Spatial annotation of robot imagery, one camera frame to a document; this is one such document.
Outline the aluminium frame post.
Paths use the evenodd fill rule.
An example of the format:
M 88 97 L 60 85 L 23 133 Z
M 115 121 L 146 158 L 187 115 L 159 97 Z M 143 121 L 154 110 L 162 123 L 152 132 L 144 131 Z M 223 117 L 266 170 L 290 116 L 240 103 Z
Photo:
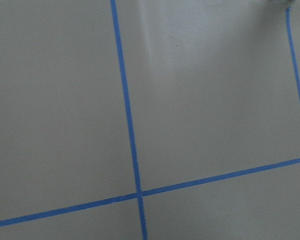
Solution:
M 291 4 L 295 0 L 268 0 L 270 3 L 276 3 L 276 4 Z

